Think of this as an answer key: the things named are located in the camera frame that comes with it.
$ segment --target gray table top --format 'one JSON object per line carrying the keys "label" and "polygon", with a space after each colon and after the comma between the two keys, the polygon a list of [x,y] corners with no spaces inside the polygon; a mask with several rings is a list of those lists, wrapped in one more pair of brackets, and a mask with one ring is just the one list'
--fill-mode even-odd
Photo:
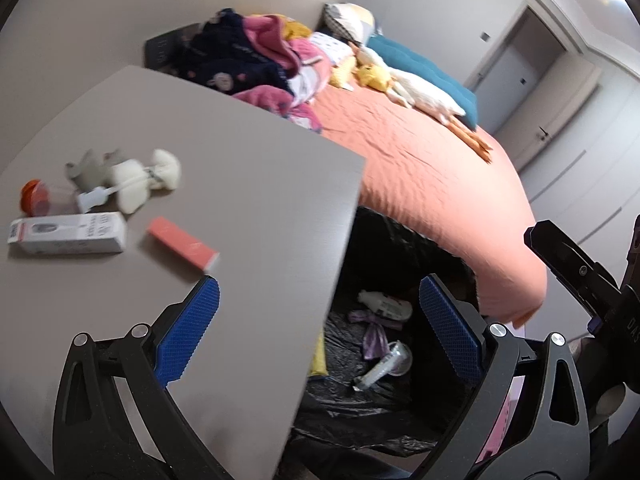
{"label": "gray table top", "polygon": [[[126,67],[67,107],[0,175],[0,225],[20,216],[32,178],[65,185],[89,148],[148,162],[177,155],[178,190],[128,220],[118,255],[0,256],[0,400],[51,467],[53,409],[73,336],[121,337],[184,299],[198,273],[150,243],[165,216],[221,253],[221,305],[169,390],[237,480],[271,478],[340,270],[364,160],[263,110],[188,82]],[[124,381],[143,448],[158,455]]]}

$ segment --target white box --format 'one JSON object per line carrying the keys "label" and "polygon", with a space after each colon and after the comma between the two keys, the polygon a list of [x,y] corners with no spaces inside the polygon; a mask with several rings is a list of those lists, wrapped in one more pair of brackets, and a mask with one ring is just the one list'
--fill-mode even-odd
{"label": "white box", "polygon": [[121,253],[126,235],[118,212],[38,216],[11,222],[7,243],[30,254]]}

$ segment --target doorway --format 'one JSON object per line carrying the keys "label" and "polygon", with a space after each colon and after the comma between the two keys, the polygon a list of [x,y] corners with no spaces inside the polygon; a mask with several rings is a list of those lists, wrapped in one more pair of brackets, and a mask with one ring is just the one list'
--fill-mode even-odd
{"label": "doorway", "polygon": [[482,129],[498,132],[564,53],[558,38],[527,8],[472,88]]}

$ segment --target yellow plush head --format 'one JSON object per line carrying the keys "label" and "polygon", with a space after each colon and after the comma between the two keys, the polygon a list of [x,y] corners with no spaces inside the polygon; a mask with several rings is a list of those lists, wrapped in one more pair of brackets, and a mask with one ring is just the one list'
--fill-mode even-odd
{"label": "yellow plush head", "polygon": [[363,65],[358,69],[358,79],[363,86],[386,92],[391,84],[391,74],[381,66]]}

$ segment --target open door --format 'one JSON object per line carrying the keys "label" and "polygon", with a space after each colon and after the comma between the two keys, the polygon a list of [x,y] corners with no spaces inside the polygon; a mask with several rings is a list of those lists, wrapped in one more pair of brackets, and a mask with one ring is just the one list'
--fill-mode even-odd
{"label": "open door", "polygon": [[556,60],[495,138],[519,172],[541,152],[595,90],[602,69],[569,52]]}

